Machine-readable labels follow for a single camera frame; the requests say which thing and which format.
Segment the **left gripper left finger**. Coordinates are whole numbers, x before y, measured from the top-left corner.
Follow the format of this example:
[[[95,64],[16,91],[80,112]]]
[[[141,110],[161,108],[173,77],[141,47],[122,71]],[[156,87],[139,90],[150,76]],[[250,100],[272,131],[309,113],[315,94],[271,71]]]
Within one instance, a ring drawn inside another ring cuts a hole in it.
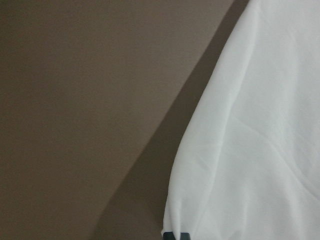
[[[172,231],[164,232],[163,235],[162,235],[162,239],[163,240],[177,240]]]

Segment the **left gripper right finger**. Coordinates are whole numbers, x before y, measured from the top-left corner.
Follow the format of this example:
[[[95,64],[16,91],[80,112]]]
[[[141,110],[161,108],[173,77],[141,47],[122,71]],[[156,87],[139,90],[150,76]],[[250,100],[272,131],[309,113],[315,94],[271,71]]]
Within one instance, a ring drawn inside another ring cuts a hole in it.
[[[179,240],[190,240],[190,234],[188,232],[181,232],[178,239]]]

